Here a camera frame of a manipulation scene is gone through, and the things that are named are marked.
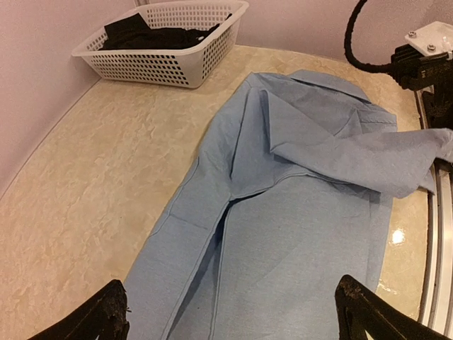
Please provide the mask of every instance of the laundry basket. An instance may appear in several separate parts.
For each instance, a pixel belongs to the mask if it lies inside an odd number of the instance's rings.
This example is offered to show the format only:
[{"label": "laundry basket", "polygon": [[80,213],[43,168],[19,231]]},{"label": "laundry basket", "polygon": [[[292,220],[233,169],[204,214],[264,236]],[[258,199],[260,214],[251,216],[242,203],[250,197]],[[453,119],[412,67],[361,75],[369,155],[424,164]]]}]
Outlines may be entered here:
[{"label": "laundry basket", "polygon": [[200,44],[184,50],[98,51],[107,40],[102,27],[83,41],[72,55],[82,57],[104,79],[194,89],[233,47],[239,21],[247,8],[245,1],[225,0],[174,1],[139,6],[114,21],[140,13],[150,28],[208,30],[218,23],[220,26]]}]

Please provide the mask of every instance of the marble table surface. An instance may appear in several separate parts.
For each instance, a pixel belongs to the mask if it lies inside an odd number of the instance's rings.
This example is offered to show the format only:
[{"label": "marble table surface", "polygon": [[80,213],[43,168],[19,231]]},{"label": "marble table surface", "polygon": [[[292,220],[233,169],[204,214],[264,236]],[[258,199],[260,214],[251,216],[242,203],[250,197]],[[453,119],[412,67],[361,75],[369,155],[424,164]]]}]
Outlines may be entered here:
[{"label": "marble table surface", "polygon": [[[0,200],[0,339],[26,339],[124,279],[220,106],[250,72],[299,69],[347,79],[397,115],[400,131],[420,129],[413,93],[389,76],[296,52],[235,46],[196,90],[101,80]],[[427,221],[426,193],[394,201],[377,289],[413,318]]]}]

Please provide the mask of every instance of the pink wall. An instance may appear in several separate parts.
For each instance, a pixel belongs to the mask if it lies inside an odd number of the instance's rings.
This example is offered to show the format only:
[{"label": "pink wall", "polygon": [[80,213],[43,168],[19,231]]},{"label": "pink wall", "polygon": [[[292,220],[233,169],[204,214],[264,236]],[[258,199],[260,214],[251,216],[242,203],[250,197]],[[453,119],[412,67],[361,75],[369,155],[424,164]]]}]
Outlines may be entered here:
[{"label": "pink wall", "polygon": [[97,80],[71,51],[133,0],[1,0],[0,197],[55,123]]},{"label": "pink wall", "polygon": [[[248,0],[238,43],[343,58],[343,37],[358,0]],[[453,23],[453,0],[369,0],[353,35],[367,62],[389,62],[404,35],[431,21]]]}]

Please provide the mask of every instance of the metal rail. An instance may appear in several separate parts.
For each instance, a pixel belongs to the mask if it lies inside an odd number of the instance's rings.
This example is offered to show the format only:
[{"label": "metal rail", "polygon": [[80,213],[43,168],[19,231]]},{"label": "metal rail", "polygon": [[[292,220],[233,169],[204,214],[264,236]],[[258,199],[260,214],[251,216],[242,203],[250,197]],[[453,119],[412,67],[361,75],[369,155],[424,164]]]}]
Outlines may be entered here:
[{"label": "metal rail", "polygon": [[[415,93],[422,129],[429,128],[421,92]],[[434,193],[428,193],[428,250],[418,321],[453,337],[453,176],[436,164]]]}]

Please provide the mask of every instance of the black cable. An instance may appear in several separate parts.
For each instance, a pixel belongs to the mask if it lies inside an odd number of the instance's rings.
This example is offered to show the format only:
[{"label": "black cable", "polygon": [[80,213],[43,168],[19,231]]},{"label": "black cable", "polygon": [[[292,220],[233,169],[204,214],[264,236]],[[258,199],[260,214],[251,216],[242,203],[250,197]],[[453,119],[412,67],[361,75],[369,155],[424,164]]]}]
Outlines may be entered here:
[{"label": "black cable", "polygon": [[359,16],[360,11],[363,6],[367,3],[368,0],[359,0],[357,5],[352,11],[351,17],[349,18],[348,26],[346,28],[345,34],[345,54],[346,59],[351,63],[352,66],[357,67],[358,69],[369,72],[369,73],[387,73],[392,74],[395,70],[395,64],[383,64],[383,65],[372,65],[364,64],[359,61],[352,53],[352,32],[354,31],[355,21]]}]

